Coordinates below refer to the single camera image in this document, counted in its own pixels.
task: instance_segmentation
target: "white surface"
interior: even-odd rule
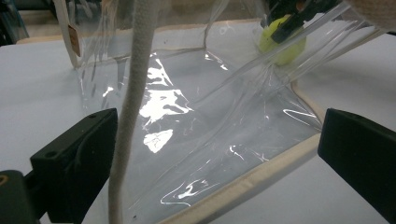
[[[301,87],[323,107],[396,130],[395,56],[396,37],[384,35]],[[0,170],[27,174],[29,157],[83,118],[78,77],[61,41],[2,47],[0,67]],[[214,223],[386,223],[319,157],[236,209]]]

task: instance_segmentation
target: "tennis ball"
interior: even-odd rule
[[[271,35],[276,31],[276,29],[288,19],[289,15],[286,15],[276,21],[273,21],[269,26],[265,27],[262,31],[262,36],[260,38],[259,49],[262,53],[268,52],[275,49],[279,44],[277,44]],[[297,58],[305,48],[306,38],[301,39],[296,44],[291,45],[287,49],[282,50],[276,55],[275,64],[285,65],[291,63],[295,58]]]

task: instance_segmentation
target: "transparent plastic sheet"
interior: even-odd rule
[[[348,6],[334,4],[262,52],[273,3],[159,1],[124,185],[126,223],[170,217],[319,133],[316,114],[288,84],[380,34],[357,17],[346,20]],[[87,4],[68,2],[82,49],[83,106],[87,114],[120,111],[129,76],[132,1],[102,2],[98,18],[77,20],[79,10],[88,15]],[[281,63],[296,46],[302,52]]]

